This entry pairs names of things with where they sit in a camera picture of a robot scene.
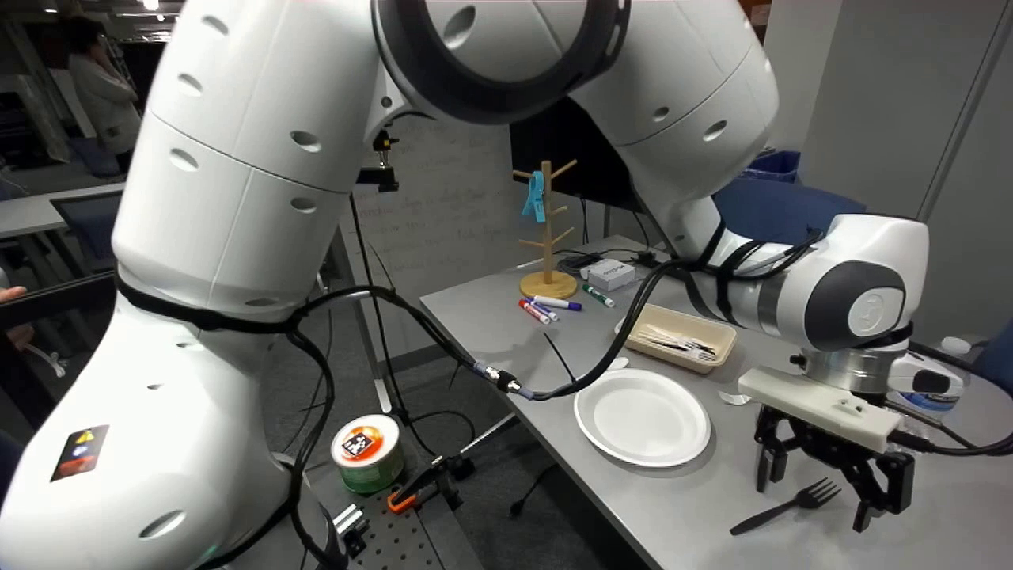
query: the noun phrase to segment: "floor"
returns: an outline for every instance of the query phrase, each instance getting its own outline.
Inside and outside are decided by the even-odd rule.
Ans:
[[[365,337],[356,331],[354,308],[334,308],[325,318],[307,324],[307,334],[329,345],[329,360],[339,383],[339,409],[329,420],[334,433],[348,417],[373,412],[373,368]],[[296,431],[312,392],[317,371],[296,351],[276,360],[263,402],[269,441],[284,446]],[[431,360],[398,374],[404,409],[410,417],[454,409],[466,412],[479,431],[505,416],[505,402],[481,387],[479,376],[456,374],[454,360]],[[450,452],[468,441],[460,417],[417,420],[417,433],[438,449]],[[463,507],[456,509],[474,553],[487,570],[635,570],[641,561],[627,541],[604,522],[604,515],[577,491],[577,484],[552,468],[553,459],[540,444],[517,425],[512,431],[487,441],[474,449],[474,475],[460,482]],[[543,482],[533,491],[519,515],[508,507],[543,473]]]

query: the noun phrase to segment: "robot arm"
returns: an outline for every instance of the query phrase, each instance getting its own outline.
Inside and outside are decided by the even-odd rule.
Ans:
[[[198,568],[240,546],[288,494],[260,425],[273,338],[180,318],[284,321],[365,148],[401,112],[505,124],[568,92],[673,250],[706,252],[703,312],[820,351],[907,324],[927,250],[907,223],[848,214],[778,280],[714,276],[785,258],[741,252],[710,204],[775,117],[734,0],[191,0],[113,231],[131,301],[25,449],[0,568]],[[284,568],[265,550],[236,568]]]

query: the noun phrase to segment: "white paper plate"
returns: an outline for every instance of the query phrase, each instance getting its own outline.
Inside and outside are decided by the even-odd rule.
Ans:
[[[710,444],[700,399],[653,371],[601,374],[577,392],[573,416],[601,452],[645,468],[684,466]]]

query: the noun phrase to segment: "plate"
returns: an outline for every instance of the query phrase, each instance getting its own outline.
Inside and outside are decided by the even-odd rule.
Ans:
[[[694,392],[653,371],[607,371],[577,392],[580,431],[630,466],[670,468],[694,461],[710,444],[710,417]]]

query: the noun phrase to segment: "black fork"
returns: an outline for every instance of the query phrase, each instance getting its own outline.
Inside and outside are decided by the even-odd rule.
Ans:
[[[744,536],[744,533],[749,533],[749,529],[757,529],[757,527],[763,527],[763,522],[770,522],[770,518],[775,518],[775,515],[783,515],[785,509],[795,509],[795,507],[799,509],[820,509],[836,494],[839,494],[839,487],[833,482],[820,478],[820,482],[808,484],[803,491],[799,491],[788,503],[763,509],[763,514],[730,527],[730,536]]]

